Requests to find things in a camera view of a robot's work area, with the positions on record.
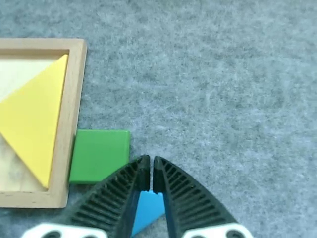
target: green square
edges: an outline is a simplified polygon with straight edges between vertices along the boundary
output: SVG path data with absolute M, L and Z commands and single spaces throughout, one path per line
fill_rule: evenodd
M 78 130 L 70 183 L 98 183 L 128 163 L 130 132 L 126 130 Z

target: yellow tangram piece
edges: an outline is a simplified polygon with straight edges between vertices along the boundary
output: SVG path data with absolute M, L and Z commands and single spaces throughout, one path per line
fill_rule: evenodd
M 0 102 L 0 133 L 48 188 L 68 55 Z

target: blue block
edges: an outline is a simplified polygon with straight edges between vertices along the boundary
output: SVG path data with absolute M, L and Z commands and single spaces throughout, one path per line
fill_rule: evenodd
M 139 233 L 149 224 L 165 213 L 163 194 L 143 191 L 140 194 L 137 212 L 132 229 L 132 236 Z

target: wooden tray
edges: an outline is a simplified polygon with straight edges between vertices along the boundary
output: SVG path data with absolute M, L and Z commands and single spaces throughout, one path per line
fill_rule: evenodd
M 0 135 L 0 207 L 61 208 L 66 205 L 86 52 L 87 46 L 82 39 L 0 38 L 0 69 L 1 66 L 3 70 L 10 67 L 29 69 L 18 78 L 7 77 L 0 70 L 0 101 L 59 57 L 68 54 L 49 188 L 40 185 Z

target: gray carpet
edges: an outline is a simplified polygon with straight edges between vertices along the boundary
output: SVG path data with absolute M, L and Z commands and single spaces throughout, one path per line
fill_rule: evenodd
M 315 0 L 0 1 L 0 37 L 87 40 L 79 128 L 130 130 L 131 157 L 178 164 L 256 238 L 317 237 L 316 23 Z M 59 212 L 0 209 L 0 237 Z

